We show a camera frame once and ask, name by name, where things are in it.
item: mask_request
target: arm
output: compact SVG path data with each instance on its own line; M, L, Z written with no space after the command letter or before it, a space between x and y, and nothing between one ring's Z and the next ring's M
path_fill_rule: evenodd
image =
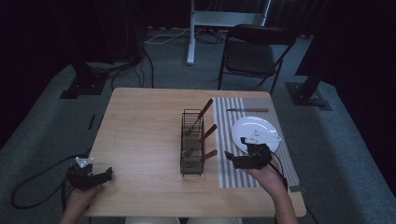
M278 169L277 162L273 156L271 163ZM270 166L266 165L261 170L249 169L246 172L259 181L262 188L267 191L274 201L276 220L279 224L298 223L293 204L288 192L285 190L282 178Z
M76 224L82 218L88 205L93 202L95 196L102 189L102 186L96 186L87 191L74 189L69 196L64 215L60 224Z

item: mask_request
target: brown knife handle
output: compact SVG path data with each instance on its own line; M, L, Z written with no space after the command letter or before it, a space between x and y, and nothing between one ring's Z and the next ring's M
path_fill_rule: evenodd
M216 129L218 128L218 125L214 124L209 130L207 130L206 133L204 133L204 136L199 140L199 143L203 143L205 139L212 134Z
M268 108L249 108L249 112L268 112L270 111Z
M199 113L198 119L200 119L200 118L204 115L204 113L205 113L206 110L212 105L212 103L213 103L213 99L210 98L210 100L206 103L204 109L202 109L202 110L201 110L201 113Z
M210 151L209 153L207 153L205 155L205 160L210 159L210 158L212 158L212 157L214 157L216 155L218 155L218 151L216 149L212 150L212 151Z

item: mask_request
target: person's left hand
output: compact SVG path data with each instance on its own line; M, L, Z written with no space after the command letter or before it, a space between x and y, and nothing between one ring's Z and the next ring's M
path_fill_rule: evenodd
M74 189L69 195L67 206L60 223L77 223L101 189L102 185L98 185L87 191Z

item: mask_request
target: chair backrest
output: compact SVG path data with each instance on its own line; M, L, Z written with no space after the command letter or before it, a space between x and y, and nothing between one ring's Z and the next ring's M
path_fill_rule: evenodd
M296 35L288 30L249 24L239 24L231 28L226 42L232 37L256 45L293 46L296 41Z

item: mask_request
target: black chair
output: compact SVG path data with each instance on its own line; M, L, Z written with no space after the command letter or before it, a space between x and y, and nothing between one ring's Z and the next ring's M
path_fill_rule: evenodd
M296 35L278 28L240 24L227 34L219 71L219 85L223 74L261 77L262 83L275 75L270 94L274 92L283 58L296 41ZM283 53L275 60L271 46L285 46Z

